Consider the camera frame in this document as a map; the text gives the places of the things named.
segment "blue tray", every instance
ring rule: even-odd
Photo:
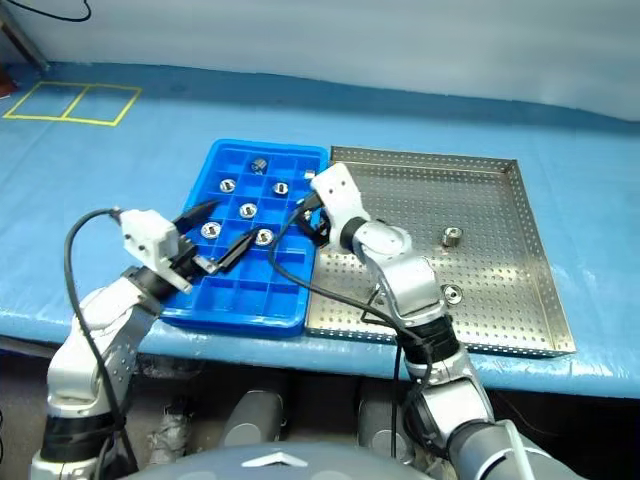
[[[264,175],[251,171],[255,158],[267,160]],[[222,225],[215,240],[207,240],[194,229],[187,235],[199,245],[199,254],[219,258],[239,235],[259,226],[280,231],[296,205],[311,191],[306,170],[327,168],[328,152],[319,147],[274,143],[218,140],[211,147],[185,210],[207,200],[220,203],[210,217]],[[220,181],[236,182],[232,193],[220,191]],[[285,182],[288,195],[276,195],[273,184]],[[239,214],[244,203],[255,203],[252,220]],[[269,247],[254,245],[227,274],[205,276],[194,282],[191,295],[178,294],[163,313],[167,323],[186,328],[222,329],[246,334],[293,336],[302,333],[309,292],[273,271],[267,261]],[[311,280],[315,247],[295,226],[278,244],[276,258],[288,271]]]

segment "metal perforated tray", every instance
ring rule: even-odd
[[[365,209],[406,229],[441,284],[463,299],[450,307],[471,349],[554,356],[575,351],[516,160],[333,147],[362,191]],[[458,246],[443,230],[462,228]],[[374,282],[353,255],[319,250],[313,283],[366,301]],[[384,303],[377,307],[387,310]],[[392,332],[361,312],[312,294],[312,334],[387,342]]]

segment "black wire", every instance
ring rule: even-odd
[[[494,391],[493,392],[495,394],[495,396],[497,398],[499,398],[502,403],[504,403],[507,407],[509,407],[509,409],[516,414],[516,416],[520,419],[520,421],[527,427],[529,428],[532,432],[538,433],[539,435],[545,436],[545,437],[561,437],[562,434],[557,433],[557,432],[549,432],[547,430],[541,430],[538,427],[536,427],[535,425],[533,425],[531,422],[529,422],[525,416],[520,412],[520,410],[518,410],[516,408],[516,406],[511,403],[507,397],[505,397],[502,393]]]
[[[100,453],[98,454],[98,460],[96,461],[96,473],[93,477],[93,480],[102,480],[104,459],[107,456],[107,452],[113,445],[115,445],[115,439],[113,437],[108,437],[104,440],[104,443],[100,448]]]
[[[113,416],[113,421],[115,423],[115,429],[120,433],[120,438],[122,439],[122,444],[124,445],[125,453],[127,454],[127,460],[129,462],[129,469],[131,473],[138,471],[138,463],[136,461],[136,456],[133,453],[133,448],[131,446],[131,442],[129,440],[129,436],[127,435],[127,430],[125,429],[125,421],[122,412],[120,411],[120,407],[118,406],[118,401],[116,400],[116,394],[113,391],[113,385],[111,384],[111,379],[109,378],[109,373],[107,372],[107,367],[104,364],[104,360],[102,359],[102,355],[98,351],[98,347],[96,347],[93,338],[91,337],[91,331],[87,326],[87,321],[82,314],[82,309],[80,308],[80,300],[78,299],[78,292],[76,291],[75,282],[73,280],[73,268],[71,266],[71,251],[73,247],[73,240],[75,236],[78,234],[80,229],[91,219],[99,217],[101,215],[109,215],[113,218],[117,218],[118,210],[111,208],[103,208],[100,210],[94,210],[93,212],[89,212],[86,215],[82,216],[71,230],[67,234],[67,238],[64,241],[64,281],[67,286],[67,294],[69,295],[69,302],[71,303],[71,307],[73,308],[73,313],[78,319],[78,325],[80,325],[80,330],[82,330],[82,334],[87,340],[87,344],[89,345],[89,349],[93,356],[96,359],[96,363],[98,365],[98,373],[100,377],[102,377],[102,382],[104,384],[104,390],[107,395],[107,400],[109,401],[109,408],[111,410],[111,415]]]
[[[369,299],[367,300],[367,305],[371,305],[373,300],[380,293],[380,289],[376,288]],[[371,323],[374,325],[381,325],[383,327],[388,327],[386,323],[378,320],[365,320],[365,316],[367,312],[362,311],[362,315],[360,316],[360,321],[364,323]],[[396,434],[398,432],[398,383],[400,381],[400,358],[402,357],[402,346],[399,343],[396,343],[396,359],[393,363],[393,380],[391,381],[391,458],[397,458],[397,439]]]
[[[30,7],[29,5],[24,5],[22,3],[18,3],[15,0],[6,0],[11,5],[15,5],[16,7],[22,8],[23,10],[28,10],[29,12],[37,13],[38,15],[42,15],[43,17],[53,18],[54,20],[62,20],[63,22],[72,22],[72,23],[82,23],[86,22],[91,18],[92,11],[89,6],[88,0],[82,0],[84,6],[87,7],[87,13],[82,17],[61,17],[60,15],[55,15],[53,13],[43,12],[42,10],[38,10],[37,8]]]
[[[350,307],[354,307],[359,310],[364,310],[366,313],[370,313],[374,317],[378,317],[389,328],[393,328],[396,332],[400,332],[403,335],[406,335],[407,337],[411,338],[417,344],[422,345],[423,340],[418,335],[411,332],[410,330],[405,328],[403,325],[400,325],[398,322],[396,322],[391,316],[387,315],[386,313],[381,312],[377,308],[374,308],[371,305],[367,305],[366,303],[361,302],[359,300],[345,297],[343,295],[340,295],[339,293],[335,293],[330,290],[326,290],[322,287],[318,287],[317,285],[312,285],[311,283],[306,282],[303,279],[296,277],[292,273],[288,272],[280,264],[276,262],[276,256],[275,256],[276,246],[278,245],[280,240],[282,240],[282,237],[284,236],[285,232],[289,229],[289,227],[293,224],[293,222],[295,222],[297,215],[299,215],[300,213],[302,212],[300,211],[299,208],[293,212],[293,214],[291,215],[291,217],[289,217],[289,220],[287,220],[287,222],[284,224],[284,226],[282,227],[278,235],[276,235],[276,238],[273,240],[273,243],[271,243],[271,247],[269,248],[269,251],[267,254],[267,260],[269,261],[269,264],[273,267],[273,269],[276,272],[278,272],[280,275],[282,275],[284,278],[290,280],[291,282],[297,285],[300,285],[301,287],[306,288],[307,290],[317,293],[318,295],[322,295],[323,297],[327,297],[330,300],[344,303],[346,305],[349,305]]]
[[[278,272],[280,275],[282,275],[283,277],[285,277],[286,279],[290,280],[291,282],[300,285],[301,287],[304,287],[314,293],[317,293],[318,295],[322,295],[323,297],[329,298],[330,300],[334,300],[336,302],[340,302],[340,303],[344,303],[346,305],[349,305],[351,307],[354,308],[358,308],[360,310],[363,311],[363,316],[361,317],[361,320],[365,323],[371,323],[371,324],[375,324],[375,325],[382,325],[385,327],[389,327],[389,328],[393,328],[396,331],[396,342],[397,342],[397,349],[396,349],[396,358],[395,358],[395,363],[394,363],[394,368],[393,368],[393,380],[392,380],[392,384],[391,384],[391,388],[392,388],[392,403],[391,403],[391,411],[392,411],[392,418],[391,418],[391,456],[393,458],[396,457],[396,432],[397,432],[397,412],[398,412],[398,405],[397,405],[397,387],[398,387],[398,382],[400,380],[400,358],[401,358],[401,354],[402,354],[402,346],[400,345],[399,339],[398,339],[398,335],[399,334],[404,334],[408,337],[410,337],[413,341],[415,341],[417,344],[422,345],[427,352],[427,358],[431,358],[431,353],[430,353],[430,349],[427,345],[424,344],[423,340],[416,335],[415,333],[411,332],[410,330],[408,330],[407,328],[405,328],[403,325],[399,324],[398,322],[396,322],[392,317],[390,317],[389,315],[387,315],[384,312],[381,312],[380,310],[378,310],[377,308],[374,308],[370,305],[370,303],[373,301],[373,299],[375,298],[375,294],[377,294],[377,292],[375,292],[374,295],[371,296],[371,298],[369,299],[368,303],[363,303],[360,302],[358,300],[355,300],[353,298],[349,298],[349,297],[345,297],[343,295],[340,295],[338,293],[335,292],[331,292],[330,290],[326,290],[322,287],[318,287],[317,285],[312,285],[309,282],[305,282],[303,279],[296,277],[295,275],[293,275],[292,273],[288,272],[287,270],[284,269],[284,267],[282,267],[280,264],[278,264],[278,262],[276,261],[276,247],[278,245],[278,243],[280,242],[280,240],[282,240],[282,237],[284,236],[284,234],[286,233],[286,231],[289,229],[289,227],[293,224],[293,222],[295,222],[296,217],[302,213],[303,208],[299,207],[298,209],[296,209],[293,214],[291,215],[291,217],[289,217],[289,219],[287,220],[287,222],[284,224],[284,226],[282,227],[282,229],[280,230],[280,232],[278,233],[278,235],[276,235],[275,239],[273,240],[273,243],[271,243],[271,246],[269,248],[269,252],[267,255],[267,260],[269,261],[269,264],[271,264],[271,266],[273,267],[273,269]],[[372,320],[372,319],[364,319],[364,314],[370,313],[371,315],[374,315],[376,317],[378,317],[380,319],[380,322],[378,322],[377,320]],[[429,365],[427,366],[427,374],[425,375],[425,378],[428,380],[429,375],[431,374],[431,361],[429,360]]]
[[[393,380],[391,381],[391,458],[396,458],[396,433],[398,431],[398,383],[400,383],[400,358],[402,345],[396,345],[396,359],[393,364]]]

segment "yellow tape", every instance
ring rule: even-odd
[[[65,108],[64,112],[62,112],[59,116],[51,116],[51,115],[22,115],[22,114],[14,114],[18,108],[29,98],[34,92],[40,88],[41,85],[56,85],[63,87],[82,87],[82,91],[76,95],[73,101],[69,104],[67,108]],[[127,102],[127,104],[123,107],[123,109],[118,113],[114,120],[94,120],[92,118],[80,118],[80,117],[71,117],[69,116],[73,109],[78,105],[80,100],[82,100],[87,92],[89,92],[92,88],[112,88],[118,90],[129,90],[131,92],[135,92],[133,97]],[[2,118],[10,119],[10,120],[46,120],[49,122],[71,122],[71,123],[87,123],[89,125],[100,125],[105,127],[115,127],[127,114],[129,109],[133,106],[133,104],[138,100],[140,94],[142,93],[142,88],[139,87],[128,87],[125,85],[112,85],[107,83],[74,83],[74,82],[50,82],[50,81],[42,81],[36,83],[31,90],[29,90],[24,97],[22,97],[18,102],[11,107],[7,112],[2,116]]]

